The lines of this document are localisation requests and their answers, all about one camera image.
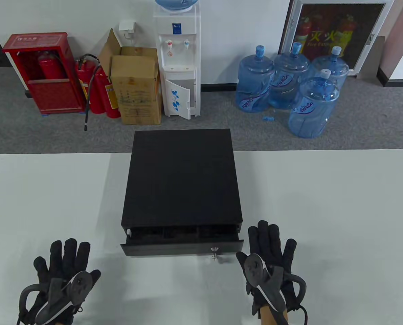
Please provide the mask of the person's left hand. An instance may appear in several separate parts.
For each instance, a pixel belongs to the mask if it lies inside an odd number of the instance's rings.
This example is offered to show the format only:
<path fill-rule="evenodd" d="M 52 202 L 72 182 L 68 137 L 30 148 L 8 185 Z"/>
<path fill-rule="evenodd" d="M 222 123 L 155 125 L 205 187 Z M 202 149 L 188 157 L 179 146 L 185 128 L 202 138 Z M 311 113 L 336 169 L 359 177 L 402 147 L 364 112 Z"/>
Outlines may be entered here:
<path fill-rule="evenodd" d="M 49 264 L 36 257 L 33 266 L 38 283 L 21 292 L 17 324 L 71 325 L 101 277 L 99 270 L 87 272 L 89 254 L 90 243 L 70 238 L 51 244 Z"/>

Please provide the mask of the person's right hand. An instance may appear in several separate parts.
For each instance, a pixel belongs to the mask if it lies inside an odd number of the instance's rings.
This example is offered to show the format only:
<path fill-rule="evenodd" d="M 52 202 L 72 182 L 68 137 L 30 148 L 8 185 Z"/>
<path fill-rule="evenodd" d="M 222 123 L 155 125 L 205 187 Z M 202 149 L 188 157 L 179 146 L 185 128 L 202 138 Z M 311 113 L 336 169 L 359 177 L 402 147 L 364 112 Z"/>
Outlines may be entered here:
<path fill-rule="evenodd" d="M 302 308 L 307 285 L 292 273 L 297 242 L 288 239 L 281 248 L 279 227 L 261 220 L 248 228 L 250 254 L 237 252 L 246 278 L 246 293 L 253 297 L 252 314 L 268 308 L 275 324 L 288 324 L 288 313 Z"/>

